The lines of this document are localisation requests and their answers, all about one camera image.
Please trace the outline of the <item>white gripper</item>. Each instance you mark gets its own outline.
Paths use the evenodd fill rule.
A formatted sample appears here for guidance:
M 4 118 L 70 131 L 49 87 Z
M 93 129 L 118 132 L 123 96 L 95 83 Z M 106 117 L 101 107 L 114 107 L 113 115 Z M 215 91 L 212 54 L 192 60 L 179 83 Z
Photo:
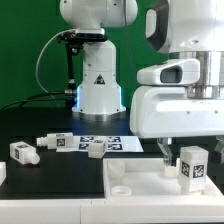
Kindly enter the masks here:
M 184 87 L 142 86 L 132 98 L 130 129 L 139 138 L 158 138 L 167 166 L 176 165 L 172 137 L 217 136 L 215 151 L 223 154 L 224 99 L 188 99 Z

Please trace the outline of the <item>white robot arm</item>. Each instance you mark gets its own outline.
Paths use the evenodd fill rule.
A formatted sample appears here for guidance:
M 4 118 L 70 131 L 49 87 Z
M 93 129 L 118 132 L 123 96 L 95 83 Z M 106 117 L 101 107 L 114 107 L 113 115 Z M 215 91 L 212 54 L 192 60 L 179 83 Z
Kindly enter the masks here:
M 85 53 L 74 112 L 104 119 L 121 107 L 114 78 L 115 47 L 108 27 L 132 23 L 136 0 L 61 0 L 73 52 Z M 156 139 L 167 165 L 175 137 L 224 135 L 224 0 L 155 0 L 147 9 L 145 37 L 168 60 L 141 69 L 130 129 Z

